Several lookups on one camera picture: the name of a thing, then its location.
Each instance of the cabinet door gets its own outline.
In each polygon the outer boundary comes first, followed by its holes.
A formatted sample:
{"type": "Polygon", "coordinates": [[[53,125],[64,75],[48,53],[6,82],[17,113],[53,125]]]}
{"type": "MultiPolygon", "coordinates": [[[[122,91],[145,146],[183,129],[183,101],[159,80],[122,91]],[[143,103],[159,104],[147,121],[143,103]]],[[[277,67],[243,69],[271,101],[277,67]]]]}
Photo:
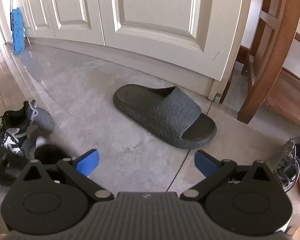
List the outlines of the cabinet door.
{"type": "Polygon", "coordinates": [[[99,0],[106,46],[221,80],[242,0],[99,0]]]}
{"type": "Polygon", "coordinates": [[[22,4],[21,13],[25,14],[25,29],[29,37],[32,34],[40,38],[56,37],[45,0],[17,0],[17,2],[19,6],[22,4]]]}
{"type": "Polygon", "coordinates": [[[48,0],[58,39],[104,45],[98,0],[48,0]]]}

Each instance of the blue duster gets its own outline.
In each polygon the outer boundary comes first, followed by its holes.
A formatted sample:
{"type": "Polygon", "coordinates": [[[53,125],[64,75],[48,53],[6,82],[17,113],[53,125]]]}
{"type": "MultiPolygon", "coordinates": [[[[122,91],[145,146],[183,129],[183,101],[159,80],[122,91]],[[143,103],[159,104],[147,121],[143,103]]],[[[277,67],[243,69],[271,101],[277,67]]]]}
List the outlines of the blue duster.
{"type": "Polygon", "coordinates": [[[23,35],[22,14],[19,8],[12,10],[12,40],[13,40],[13,54],[18,54],[25,49],[25,37],[23,35]]]}

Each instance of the textured slipper strap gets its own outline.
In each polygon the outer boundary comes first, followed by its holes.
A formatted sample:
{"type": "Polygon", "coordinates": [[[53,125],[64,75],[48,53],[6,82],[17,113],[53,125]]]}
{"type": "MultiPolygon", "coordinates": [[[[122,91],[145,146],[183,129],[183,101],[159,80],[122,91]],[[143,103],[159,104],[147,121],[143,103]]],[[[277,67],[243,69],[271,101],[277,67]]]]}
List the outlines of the textured slipper strap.
{"type": "Polygon", "coordinates": [[[153,110],[155,123],[180,137],[201,114],[201,107],[178,87],[153,110]]]}

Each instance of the black sneaker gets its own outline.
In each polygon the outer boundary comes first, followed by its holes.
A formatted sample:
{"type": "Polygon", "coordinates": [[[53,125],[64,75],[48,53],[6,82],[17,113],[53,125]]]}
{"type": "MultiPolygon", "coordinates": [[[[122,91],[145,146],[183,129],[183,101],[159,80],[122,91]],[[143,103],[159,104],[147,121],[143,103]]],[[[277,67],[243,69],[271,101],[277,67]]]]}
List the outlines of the black sneaker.
{"type": "Polygon", "coordinates": [[[39,128],[45,134],[53,130],[50,114],[38,108],[35,100],[24,101],[20,110],[6,111],[0,119],[0,146],[18,155],[26,155],[22,145],[27,139],[31,139],[34,130],[39,128]]]}
{"type": "Polygon", "coordinates": [[[285,192],[297,183],[300,175],[300,137],[287,141],[265,163],[279,180],[285,192]]]}

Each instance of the triangular cutout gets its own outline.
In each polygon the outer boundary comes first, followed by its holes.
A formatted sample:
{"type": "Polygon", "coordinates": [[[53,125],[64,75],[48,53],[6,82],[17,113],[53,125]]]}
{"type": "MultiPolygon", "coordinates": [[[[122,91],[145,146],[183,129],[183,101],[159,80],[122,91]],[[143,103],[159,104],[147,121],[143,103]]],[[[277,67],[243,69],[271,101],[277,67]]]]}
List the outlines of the triangular cutout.
{"type": "Polygon", "coordinates": [[[32,166],[27,175],[25,176],[25,178],[23,179],[24,181],[28,181],[28,180],[33,180],[33,179],[41,179],[41,175],[37,169],[37,167],[32,166]]]}
{"type": "Polygon", "coordinates": [[[270,181],[268,175],[266,174],[265,170],[261,167],[258,167],[256,169],[256,172],[254,173],[253,179],[258,179],[258,180],[265,180],[265,181],[270,181]]]}

